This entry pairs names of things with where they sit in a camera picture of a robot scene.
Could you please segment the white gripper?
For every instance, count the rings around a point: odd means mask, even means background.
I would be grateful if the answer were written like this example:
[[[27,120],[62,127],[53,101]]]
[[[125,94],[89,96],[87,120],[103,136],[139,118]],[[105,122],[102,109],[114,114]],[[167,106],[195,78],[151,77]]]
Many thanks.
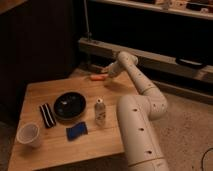
[[[123,67],[118,61],[111,63],[108,68],[101,70],[102,74],[108,74],[108,78],[117,77],[123,71]]]

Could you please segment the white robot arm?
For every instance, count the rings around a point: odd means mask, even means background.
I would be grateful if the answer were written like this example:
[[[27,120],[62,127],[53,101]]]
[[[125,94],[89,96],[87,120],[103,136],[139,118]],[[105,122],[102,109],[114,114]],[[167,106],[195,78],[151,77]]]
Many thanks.
[[[122,96],[116,115],[129,171],[170,171],[160,148],[152,121],[162,117],[168,102],[160,89],[137,68],[138,58],[128,52],[116,54],[107,66],[108,77],[126,71],[137,94]]]

